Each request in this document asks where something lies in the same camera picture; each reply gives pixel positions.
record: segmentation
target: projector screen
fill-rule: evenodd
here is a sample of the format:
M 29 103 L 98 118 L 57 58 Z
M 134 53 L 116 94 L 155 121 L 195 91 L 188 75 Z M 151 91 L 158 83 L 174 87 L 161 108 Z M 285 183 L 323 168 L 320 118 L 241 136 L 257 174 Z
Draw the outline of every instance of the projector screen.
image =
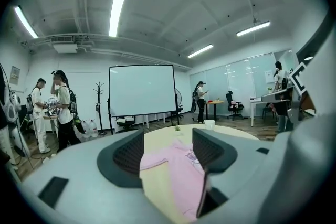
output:
M 176 111 L 172 65 L 110 67 L 111 116 Z

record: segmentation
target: pink clothing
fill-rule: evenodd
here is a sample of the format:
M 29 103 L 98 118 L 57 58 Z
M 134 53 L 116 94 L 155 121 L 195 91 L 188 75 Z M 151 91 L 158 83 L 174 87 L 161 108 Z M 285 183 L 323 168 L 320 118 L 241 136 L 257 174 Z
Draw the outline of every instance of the pink clothing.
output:
M 203 191 L 204 171 L 192 148 L 176 140 L 159 152 L 145 153 L 140 170 L 168 162 L 176 205 L 186 218 L 194 221 Z

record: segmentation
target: ceiling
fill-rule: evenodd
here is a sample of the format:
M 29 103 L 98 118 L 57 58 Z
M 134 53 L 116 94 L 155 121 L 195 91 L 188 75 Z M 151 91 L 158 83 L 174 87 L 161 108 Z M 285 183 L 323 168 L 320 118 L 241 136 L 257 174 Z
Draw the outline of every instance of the ceiling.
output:
M 125 0 L 118 37 L 108 37 L 112 0 L 13 0 L 7 23 L 23 46 L 32 51 L 53 49 L 52 36 L 73 35 L 86 52 L 142 57 L 189 68 L 202 61 L 186 56 L 208 44 L 220 52 L 249 46 L 260 39 L 291 35 L 304 8 L 302 0 Z M 32 39 L 16 18 L 20 5 L 39 36 Z M 258 21 L 271 27 L 237 38 L 236 32 Z M 216 56 L 209 50 L 206 58 Z

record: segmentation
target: white shirt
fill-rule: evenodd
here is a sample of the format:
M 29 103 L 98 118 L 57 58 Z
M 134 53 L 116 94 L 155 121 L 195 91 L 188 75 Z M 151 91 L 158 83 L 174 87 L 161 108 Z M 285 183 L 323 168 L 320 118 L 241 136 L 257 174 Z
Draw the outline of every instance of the white shirt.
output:
M 203 92 L 204 92 L 204 91 L 203 91 L 203 88 L 202 88 L 202 87 L 198 87 L 198 88 L 197 88 L 197 94 L 198 94 L 198 97 L 199 97 L 200 99 L 204 99 L 204 95 L 202 95 Z
M 61 104 L 70 104 L 70 92 L 66 86 L 61 86 L 58 89 L 58 96 Z M 61 109 L 58 114 L 58 121 L 60 124 L 65 124 L 72 121 L 74 117 L 70 113 L 69 108 Z
M 275 88 L 276 91 L 280 91 L 282 90 L 282 80 L 284 78 L 288 77 L 288 72 L 285 70 L 280 70 L 275 76 L 274 76 L 274 84 L 276 85 L 277 83 L 279 84 L 279 89 L 277 90 Z
M 36 103 L 39 102 L 39 103 L 43 103 L 42 102 L 42 98 L 41 98 L 41 91 L 39 88 L 34 88 L 34 90 L 32 91 L 31 93 L 31 101 L 33 103 L 33 111 L 34 112 L 37 112 L 37 113 L 40 113 L 42 112 L 43 108 L 39 107 Z

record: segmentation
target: wooden floor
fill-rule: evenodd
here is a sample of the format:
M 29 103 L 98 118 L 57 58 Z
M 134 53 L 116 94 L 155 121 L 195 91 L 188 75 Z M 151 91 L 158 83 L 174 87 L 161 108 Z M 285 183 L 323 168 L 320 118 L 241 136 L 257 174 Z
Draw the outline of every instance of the wooden floor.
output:
M 183 118 L 180 120 L 180 125 L 184 124 L 197 124 L 196 122 L 193 122 L 193 115 L 191 113 L 185 113 L 183 114 Z M 177 125 L 176 118 L 173 119 L 174 125 Z M 273 141 L 275 136 L 276 136 L 276 130 L 277 130 L 277 123 L 275 119 L 270 117 L 266 117 L 266 120 L 262 120 L 261 118 L 255 118 L 254 119 L 254 126 L 251 127 L 251 119 L 244 119 L 244 120 L 232 120 L 232 119 L 227 119 L 224 116 L 218 116 L 218 120 L 216 121 L 216 125 L 220 126 L 226 126 L 226 127 L 231 127 L 235 128 L 244 132 L 247 132 L 251 135 L 256 136 L 260 140 L 268 140 L 268 141 Z M 138 125 L 135 126 L 134 129 L 143 129 L 145 133 L 158 130 L 164 127 L 169 127 L 171 126 L 171 122 L 166 121 L 164 124 L 162 120 L 151 122 L 149 124 L 149 129 L 146 128 L 146 125 Z M 99 139 L 100 137 L 97 138 L 89 138 L 88 140 L 85 140 L 84 138 L 82 139 L 82 142 L 90 141 L 93 139 Z M 47 158 L 51 158 L 52 154 L 55 154 L 57 149 L 58 149 L 58 141 L 57 137 L 55 134 L 47 134 L 47 144 L 49 144 L 49 147 L 51 151 L 46 154 L 41 154 L 39 153 L 38 146 L 36 144 L 36 139 L 34 135 L 31 135 L 30 138 L 28 139 L 25 137 L 26 142 L 28 144 L 28 147 L 31 152 L 31 158 L 28 160 L 27 158 L 21 158 L 16 155 L 16 161 L 19 162 L 19 164 L 16 166 L 17 170 L 16 173 L 20 180 L 24 180 L 29 174 L 31 174 L 35 169 L 37 169 L 39 166 L 42 165 L 42 162 Z

